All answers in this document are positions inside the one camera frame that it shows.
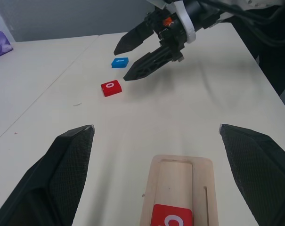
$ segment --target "white table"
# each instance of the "white table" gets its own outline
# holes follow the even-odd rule
[[[138,226],[151,160],[173,154],[213,161],[221,226],[256,226],[218,130],[220,123],[250,128],[285,150],[285,106],[232,25],[199,31],[184,61],[130,82],[122,81],[129,67],[159,43],[152,36],[121,56],[130,58],[128,68],[112,69],[122,35],[100,36],[0,138],[0,207],[56,136],[94,124],[73,225]],[[115,79],[123,92],[103,97],[100,84]]]
[[[0,57],[0,136],[97,37],[12,43]]]

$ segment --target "wooden tray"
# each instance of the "wooden tray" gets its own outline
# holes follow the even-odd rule
[[[147,181],[140,226],[150,226],[155,204],[190,209],[194,226],[218,226],[212,161],[155,156]]]

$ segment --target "white number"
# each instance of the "white number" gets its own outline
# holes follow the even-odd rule
[[[183,226],[183,220],[181,219],[181,217],[178,217],[176,215],[168,215],[165,219],[164,219],[164,224],[165,226],[170,226],[170,221],[171,220],[175,220],[178,222],[179,226]]]
[[[114,83],[108,83],[108,84],[106,84],[106,87],[107,88],[112,88],[114,86]]]

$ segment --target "red block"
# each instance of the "red block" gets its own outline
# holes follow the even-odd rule
[[[193,226],[193,212],[185,208],[156,204],[151,226]]]
[[[122,92],[122,87],[117,80],[101,84],[101,88],[104,92],[105,97]]]

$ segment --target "robotic arm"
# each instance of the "robotic arm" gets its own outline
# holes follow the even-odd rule
[[[285,45],[285,40],[273,40],[256,27],[257,24],[273,22],[285,11],[285,3],[281,0],[227,0],[227,3],[216,0],[148,1],[156,6],[155,11],[149,13],[141,24],[121,38],[114,54],[134,50],[154,32],[158,35],[161,46],[136,61],[124,76],[126,81],[145,78],[169,61],[183,60],[181,50],[184,43],[196,40],[198,30],[214,26],[233,15],[242,18],[247,27],[264,43],[271,46]],[[248,11],[275,5],[280,6],[269,18]]]

